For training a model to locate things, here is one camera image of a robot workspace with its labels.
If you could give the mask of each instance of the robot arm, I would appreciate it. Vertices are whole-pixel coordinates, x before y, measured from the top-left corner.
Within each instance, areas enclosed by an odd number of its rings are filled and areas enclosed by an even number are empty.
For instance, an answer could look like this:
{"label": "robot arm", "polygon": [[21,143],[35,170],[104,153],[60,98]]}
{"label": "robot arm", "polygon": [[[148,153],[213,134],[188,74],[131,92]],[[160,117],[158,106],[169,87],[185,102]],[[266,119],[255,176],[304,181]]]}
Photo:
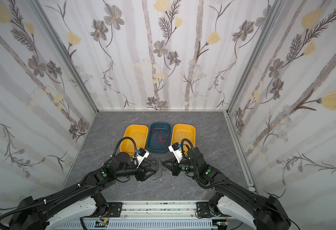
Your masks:
{"label": "robot arm", "polygon": [[213,215],[225,214],[236,217],[253,229],[289,229],[291,221],[275,197],[265,198],[233,182],[220,170],[207,164],[200,150],[193,148],[189,140],[184,139],[181,145],[178,143],[173,145],[176,146],[175,148],[180,148],[184,141],[191,145],[187,157],[184,153],[176,153],[176,158],[164,161],[163,165],[172,171],[173,176],[178,176],[180,172],[186,174],[193,172],[194,176],[191,177],[200,187],[204,189],[214,187],[217,193],[209,200]]}
{"label": "robot arm", "polygon": [[135,149],[135,152],[137,154],[132,160],[125,152],[113,153],[101,168],[87,173],[79,183],[62,191],[36,200],[31,196],[23,199],[16,210],[0,216],[1,221],[12,215],[10,227],[0,223],[0,229],[50,230],[80,217],[104,214],[108,203],[100,191],[114,185],[118,177],[135,176],[137,181],[143,182],[156,173],[156,170],[149,168],[150,163],[143,162],[149,153],[142,148],[139,151]]}

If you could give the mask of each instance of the yellow bin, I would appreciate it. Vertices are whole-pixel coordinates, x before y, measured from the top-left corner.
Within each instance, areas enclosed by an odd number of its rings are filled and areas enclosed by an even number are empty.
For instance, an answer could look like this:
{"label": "yellow bin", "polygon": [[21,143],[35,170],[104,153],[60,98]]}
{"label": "yellow bin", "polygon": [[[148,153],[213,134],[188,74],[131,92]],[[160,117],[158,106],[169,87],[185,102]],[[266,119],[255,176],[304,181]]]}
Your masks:
{"label": "yellow bin", "polygon": [[[170,144],[178,142],[181,144],[182,139],[188,139],[192,142],[193,147],[195,147],[195,137],[196,137],[196,129],[192,125],[187,124],[176,124],[173,127],[173,134],[172,134],[172,142]],[[187,155],[187,147],[183,146],[184,154]]]}
{"label": "yellow bin", "polygon": [[[147,126],[130,125],[124,132],[124,137],[129,136],[132,138],[135,141],[138,150],[140,148],[145,148],[148,132],[149,128]],[[135,148],[131,140],[122,141],[119,150],[128,153],[130,156],[133,156],[135,153]]]}

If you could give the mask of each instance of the gray marble floor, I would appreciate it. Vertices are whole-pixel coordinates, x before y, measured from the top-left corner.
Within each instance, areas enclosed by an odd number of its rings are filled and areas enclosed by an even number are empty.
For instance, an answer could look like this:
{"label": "gray marble floor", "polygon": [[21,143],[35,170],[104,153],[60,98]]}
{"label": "gray marble floor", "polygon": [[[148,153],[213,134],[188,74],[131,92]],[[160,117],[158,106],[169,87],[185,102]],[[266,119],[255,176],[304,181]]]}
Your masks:
{"label": "gray marble floor", "polygon": [[[95,170],[113,153],[115,145],[131,124],[150,127],[153,122],[193,125],[196,128],[196,147],[207,163],[218,168],[227,177],[247,187],[235,147],[222,112],[99,112],[84,142],[71,174],[70,186]],[[151,154],[151,158],[170,159],[173,154]],[[102,191],[106,200],[208,200],[215,190],[204,190],[194,180],[181,173],[172,176],[169,170],[159,172],[144,182],[134,177],[127,183],[116,182]]]}

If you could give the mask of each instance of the white bracket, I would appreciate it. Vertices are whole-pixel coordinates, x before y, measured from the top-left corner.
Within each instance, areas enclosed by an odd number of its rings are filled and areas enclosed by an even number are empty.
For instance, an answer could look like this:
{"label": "white bracket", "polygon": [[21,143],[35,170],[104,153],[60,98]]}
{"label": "white bracket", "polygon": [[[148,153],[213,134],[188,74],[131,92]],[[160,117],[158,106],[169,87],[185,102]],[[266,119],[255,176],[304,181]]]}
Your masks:
{"label": "white bracket", "polygon": [[45,230],[55,229],[56,227],[73,221],[74,219],[90,216],[96,209],[96,202],[91,197],[77,201],[49,218],[49,225],[45,228]]}
{"label": "white bracket", "polygon": [[137,162],[138,162],[138,165],[137,165],[136,168],[138,168],[140,166],[140,164],[143,162],[143,160],[149,156],[150,153],[147,150],[145,150],[145,151],[146,151],[146,153],[144,154],[144,156],[140,156],[139,154],[136,154]]}
{"label": "white bracket", "polygon": [[232,216],[239,221],[247,224],[251,228],[256,229],[253,216],[242,206],[229,199],[227,196],[223,196],[222,198],[220,198],[216,206],[218,207],[219,211],[224,215]]}
{"label": "white bracket", "polygon": [[181,147],[177,150],[174,150],[173,147],[171,145],[168,146],[169,151],[171,151],[174,156],[176,157],[178,163],[181,162],[181,160],[183,159],[183,155],[182,155],[182,151],[181,151]]}

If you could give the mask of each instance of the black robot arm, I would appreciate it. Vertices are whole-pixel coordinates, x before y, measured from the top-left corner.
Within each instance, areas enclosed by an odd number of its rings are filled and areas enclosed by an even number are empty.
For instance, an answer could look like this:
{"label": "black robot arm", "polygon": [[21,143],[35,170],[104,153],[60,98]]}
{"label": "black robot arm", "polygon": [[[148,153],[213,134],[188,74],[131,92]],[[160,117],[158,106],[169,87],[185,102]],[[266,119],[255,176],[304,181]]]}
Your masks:
{"label": "black robot arm", "polygon": [[141,164],[138,161],[138,159],[143,160],[144,156],[146,157],[145,154],[148,155],[148,153],[142,148],[139,151],[135,149],[135,152],[137,154],[135,154],[133,160],[125,152],[120,152],[117,155],[113,153],[112,157],[102,167],[87,173],[79,183],[62,191],[36,200],[33,200],[32,196],[23,199],[16,210],[0,216],[1,221],[6,216],[12,215],[9,227],[0,222],[0,229],[43,230],[50,224],[48,220],[56,213],[90,196],[97,204],[95,213],[104,213],[107,203],[99,192],[114,185],[118,177],[129,178],[130,176],[135,176],[137,181],[143,182],[156,173],[156,170],[150,168],[150,163],[144,162]]}
{"label": "black robot arm", "polygon": [[172,158],[163,162],[163,165],[172,171],[173,176],[178,176],[180,172],[193,172],[190,176],[196,180],[198,185],[204,189],[215,188],[217,193],[209,201],[214,215],[222,214],[218,208],[218,201],[226,196],[232,201],[242,206],[253,217],[253,224],[259,230],[288,230],[291,221],[285,213],[280,202],[273,196],[268,198],[255,194],[237,183],[230,180],[220,170],[207,164],[204,156],[192,143],[184,139],[181,145],[175,143],[173,150],[183,146],[187,141],[191,148],[187,151],[187,157],[182,155],[180,162],[177,158]]}

